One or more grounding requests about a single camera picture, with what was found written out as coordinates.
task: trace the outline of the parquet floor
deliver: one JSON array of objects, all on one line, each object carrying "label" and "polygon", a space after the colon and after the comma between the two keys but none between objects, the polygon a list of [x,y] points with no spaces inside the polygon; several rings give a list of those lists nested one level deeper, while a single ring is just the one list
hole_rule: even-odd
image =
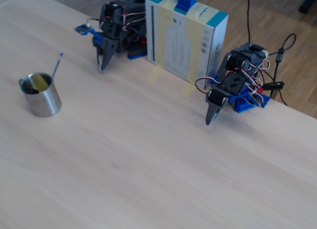
[{"label": "parquet floor", "polygon": [[[92,17],[111,0],[56,0]],[[223,55],[247,42],[247,0],[198,0],[229,13]],[[298,8],[303,0],[251,0],[251,41],[277,51],[292,32],[297,42],[280,65],[277,80],[284,81],[284,100],[292,108],[317,118],[317,4],[308,14]],[[270,58],[273,75],[275,57]]]}]

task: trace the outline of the cardboard box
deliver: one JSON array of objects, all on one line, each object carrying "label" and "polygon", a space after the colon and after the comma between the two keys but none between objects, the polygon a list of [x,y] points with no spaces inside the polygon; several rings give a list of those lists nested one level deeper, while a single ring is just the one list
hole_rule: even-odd
[{"label": "cardboard box", "polygon": [[185,12],[177,1],[146,0],[148,60],[191,83],[215,77],[228,14],[199,2]]}]

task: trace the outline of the cup handle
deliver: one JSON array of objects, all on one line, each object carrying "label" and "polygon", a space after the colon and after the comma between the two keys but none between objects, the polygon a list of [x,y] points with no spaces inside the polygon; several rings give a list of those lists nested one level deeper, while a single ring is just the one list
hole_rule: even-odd
[{"label": "cup handle", "polygon": [[19,79],[18,83],[19,83],[20,87],[22,86],[23,81],[24,81],[24,79]]}]

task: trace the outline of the blue stick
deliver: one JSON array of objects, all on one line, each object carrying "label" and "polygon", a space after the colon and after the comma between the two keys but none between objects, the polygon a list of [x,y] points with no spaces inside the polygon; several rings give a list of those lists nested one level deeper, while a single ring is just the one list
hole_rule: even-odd
[{"label": "blue stick", "polygon": [[55,73],[56,73],[56,71],[57,71],[59,62],[60,62],[60,60],[61,60],[62,57],[63,57],[63,53],[61,53],[60,56],[59,56],[58,62],[57,62],[56,67],[55,67],[55,70],[54,70],[54,72],[53,72],[53,74],[52,74],[52,80],[54,80],[54,75],[55,75]]}]

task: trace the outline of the metal cup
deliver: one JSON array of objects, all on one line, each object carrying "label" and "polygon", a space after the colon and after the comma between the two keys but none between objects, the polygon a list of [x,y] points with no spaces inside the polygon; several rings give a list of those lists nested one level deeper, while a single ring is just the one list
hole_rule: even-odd
[{"label": "metal cup", "polygon": [[61,101],[50,75],[33,73],[18,83],[35,115],[49,117],[60,110]]}]

